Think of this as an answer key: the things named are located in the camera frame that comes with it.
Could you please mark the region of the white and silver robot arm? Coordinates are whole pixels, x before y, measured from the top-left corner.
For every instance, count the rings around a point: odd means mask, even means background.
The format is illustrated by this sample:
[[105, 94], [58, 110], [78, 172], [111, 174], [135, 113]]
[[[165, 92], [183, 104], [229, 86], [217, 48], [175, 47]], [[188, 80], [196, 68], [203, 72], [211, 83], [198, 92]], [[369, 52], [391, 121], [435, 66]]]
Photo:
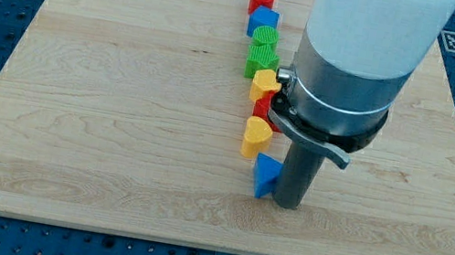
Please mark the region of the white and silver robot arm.
[[377, 127], [454, 10], [455, 0], [314, 0], [293, 59], [296, 115], [337, 136]]

